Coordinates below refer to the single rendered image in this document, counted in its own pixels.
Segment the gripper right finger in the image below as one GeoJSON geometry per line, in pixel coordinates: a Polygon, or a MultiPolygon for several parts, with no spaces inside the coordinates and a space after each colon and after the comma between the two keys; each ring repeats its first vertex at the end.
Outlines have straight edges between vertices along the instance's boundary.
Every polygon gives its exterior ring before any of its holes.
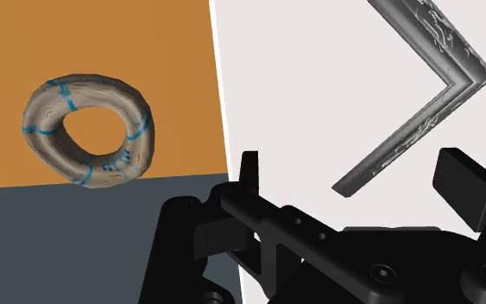
{"type": "Polygon", "coordinates": [[[472,304],[486,304],[486,169],[458,148],[439,151],[432,185],[479,234],[467,254],[459,286],[472,304]]]}

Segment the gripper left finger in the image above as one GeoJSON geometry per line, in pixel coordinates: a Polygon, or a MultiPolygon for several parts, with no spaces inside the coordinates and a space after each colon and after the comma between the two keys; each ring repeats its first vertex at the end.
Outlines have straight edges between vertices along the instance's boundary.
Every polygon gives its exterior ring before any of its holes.
{"type": "Polygon", "coordinates": [[[162,205],[138,304],[237,304],[204,276],[217,254],[251,274],[268,304],[399,304],[396,275],[379,282],[376,266],[339,258],[339,240],[301,210],[261,197],[258,154],[245,151],[239,179],[216,185],[207,201],[162,205]]]}

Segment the grey ornate picture frame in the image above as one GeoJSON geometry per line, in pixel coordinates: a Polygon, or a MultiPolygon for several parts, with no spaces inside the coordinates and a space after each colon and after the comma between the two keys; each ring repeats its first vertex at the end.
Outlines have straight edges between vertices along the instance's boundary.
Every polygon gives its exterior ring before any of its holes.
{"type": "Polygon", "coordinates": [[[445,89],[337,181],[349,198],[486,85],[486,63],[433,0],[367,0],[445,89]]]}

